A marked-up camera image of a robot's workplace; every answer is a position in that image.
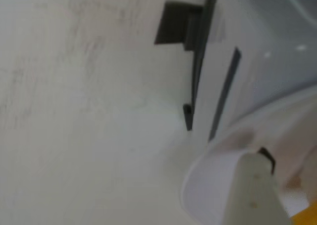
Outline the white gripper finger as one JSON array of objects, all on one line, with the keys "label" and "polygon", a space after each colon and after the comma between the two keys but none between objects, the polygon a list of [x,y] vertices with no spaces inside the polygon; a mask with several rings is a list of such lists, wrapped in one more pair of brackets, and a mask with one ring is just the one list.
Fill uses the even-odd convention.
[{"label": "white gripper finger", "polygon": [[238,161],[228,194],[224,225],[291,225],[274,177],[275,159],[266,148]]}]

